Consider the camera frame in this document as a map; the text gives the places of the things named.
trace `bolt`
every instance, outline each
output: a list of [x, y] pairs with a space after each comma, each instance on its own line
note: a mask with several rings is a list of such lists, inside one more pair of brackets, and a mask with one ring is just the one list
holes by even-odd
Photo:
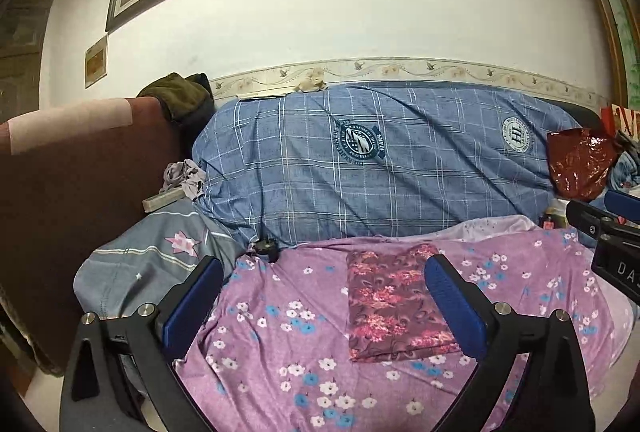
[[554, 311], [554, 315], [561, 322], [567, 322], [567, 320], [570, 318], [569, 313], [567, 313], [564, 309], [556, 309]]
[[82, 318], [80, 319], [80, 321], [82, 322], [82, 325], [85, 325], [85, 326], [91, 324], [94, 320], [95, 320], [95, 313], [91, 313], [91, 311], [82, 315]]
[[149, 315], [153, 314], [153, 312], [156, 310], [156, 306], [154, 306], [153, 304], [142, 304], [142, 306], [140, 306], [138, 308], [138, 314], [141, 317], [148, 317]]
[[508, 315], [509, 313], [511, 313], [511, 306], [506, 302], [496, 302], [494, 304], [494, 309], [500, 315]]

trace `wooden door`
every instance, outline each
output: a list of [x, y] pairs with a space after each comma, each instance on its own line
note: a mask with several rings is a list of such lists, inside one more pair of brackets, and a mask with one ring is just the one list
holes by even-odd
[[40, 59], [53, 0], [11, 0], [0, 16], [0, 123], [38, 110]]

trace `dark red floral cloth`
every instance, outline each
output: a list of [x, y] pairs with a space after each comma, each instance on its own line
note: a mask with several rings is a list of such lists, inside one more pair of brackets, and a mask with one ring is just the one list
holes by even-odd
[[436, 253], [427, 243], [402, 255], [347, 256], [352, 361], [411, 360], [460, 350], [424, 283], [424, 263]]

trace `floor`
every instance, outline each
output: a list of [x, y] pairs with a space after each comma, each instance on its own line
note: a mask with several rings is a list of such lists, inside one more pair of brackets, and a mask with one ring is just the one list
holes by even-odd
[[[640, 362], [640, 326], [636, 326], [625, 352], [609, 371], [606, 378], [606, 389], [591, 404], [596, 415], [598, 432], [603, 431], [613, 420], [626, 401], [629, 383]], [[24, 398], [33, 415], [47, 432], [58, 432], [58, 414], [60, 411], [60, 391], [62, 379], [47, 376], [38, 372]], [[148, 425], [158, 432], [164, 427], [152, 405], [143, 405], [143, 414]]]

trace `round logo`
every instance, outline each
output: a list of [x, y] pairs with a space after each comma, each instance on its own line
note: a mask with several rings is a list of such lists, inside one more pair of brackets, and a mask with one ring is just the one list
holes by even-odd
[[343, 157], [357, 164], [376, 156], [385, 157], [382, 134], [375, 125], [370, 129], [359, 123], [337, 123], [334, 143]]
[[502, 123], [502, 137], [516, 152], [526, 152], [531, 144], [529, 129], [517, 118], [507, 118]]

